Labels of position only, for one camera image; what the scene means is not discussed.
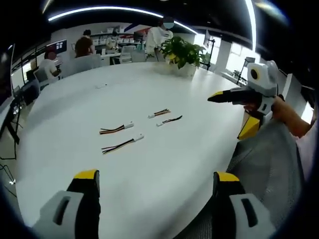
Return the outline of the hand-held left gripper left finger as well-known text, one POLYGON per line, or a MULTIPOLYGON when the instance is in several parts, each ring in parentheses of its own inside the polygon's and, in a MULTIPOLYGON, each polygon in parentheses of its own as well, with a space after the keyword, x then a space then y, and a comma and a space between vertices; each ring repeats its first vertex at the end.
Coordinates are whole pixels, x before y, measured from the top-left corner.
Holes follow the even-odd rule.
POLYGON ((40 209, 32 229, 40 239, 97 239, 99 237, 100 173, 79 172, 67 190, 57 192, 40 209))

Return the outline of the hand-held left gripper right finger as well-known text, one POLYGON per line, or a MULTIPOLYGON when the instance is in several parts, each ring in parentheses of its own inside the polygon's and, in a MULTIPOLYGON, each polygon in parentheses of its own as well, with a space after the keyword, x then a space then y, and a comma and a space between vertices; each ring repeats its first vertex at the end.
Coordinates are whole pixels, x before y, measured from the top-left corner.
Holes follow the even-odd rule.
POLYGON ((239 178, 214 172, 213 238, 268 239, 274 232, 269 210, 245 192, 239 178))

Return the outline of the person's right hand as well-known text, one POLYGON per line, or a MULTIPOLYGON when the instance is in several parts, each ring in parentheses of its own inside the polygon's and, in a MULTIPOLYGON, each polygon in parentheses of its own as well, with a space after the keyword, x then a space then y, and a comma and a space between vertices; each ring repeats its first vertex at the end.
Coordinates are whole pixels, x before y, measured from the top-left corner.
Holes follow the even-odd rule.
POLYGON ((258 107, 255 104, 246 104, 244 106, 245 112, 252 117, 255 117, 258 114, 257 109, 258 107))

